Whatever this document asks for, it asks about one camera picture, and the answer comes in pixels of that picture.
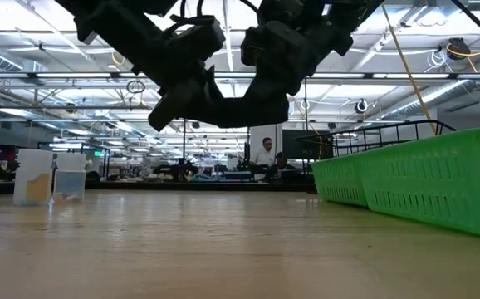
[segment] green basket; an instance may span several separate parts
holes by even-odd
[[[357,165],[354,155],[312,164],[318,195],[326,201],[367,207]]]
[[[356,156],[370,209],[480,235],[480,129]]]

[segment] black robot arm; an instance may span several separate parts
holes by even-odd
[[[242,63],[256,68],[241,98],[224,98],[213,67],[205,69],[204,62],[225,41],[214,16],[173,15],[176,24],[163,31],[144,13],[163,16],[177,0],[57,2],[75,16],[80,41],[90,43],[100,35],[131,61],[135,74],[143,72],[160,86],[163,97],[149,123],[162,130],[175,118],[222,128],[286,121],[287,95],[297,94],[303,79],[312,76],[331,51],[345,55],[353,43],[350,34],[383,1],[262,0],[254,9],[258,26],[247,29],[241,46]],[[332,5],[324,16],[326,2]],[[191,27],[178,35],[175,29],[185,25]]]

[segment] clear plastic container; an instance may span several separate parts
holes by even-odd
[[[86,156],[58,154],[54,183],[54,203],[80,202],[85,198]]]
[[[39,149],[20,149],[15,174],[13,203],[16,205],[48,204],[51,192],[53,153]]]

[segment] white shirt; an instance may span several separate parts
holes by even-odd
[[[266,151],[265,149],[259,150],[255,154],[255,159],[253,162],[257,165],[269,165],[272,166],[273,162],[275,161],[275,156],[271,151]]]

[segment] paper in container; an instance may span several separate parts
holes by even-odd
[[[39,149],[20,149],[15,175],[13,203],[30,206],[48,204],[51,192],[53,153]]]
[[[54,202],[80,202],[85,197],[86,156],[58,154],[56,159]]]

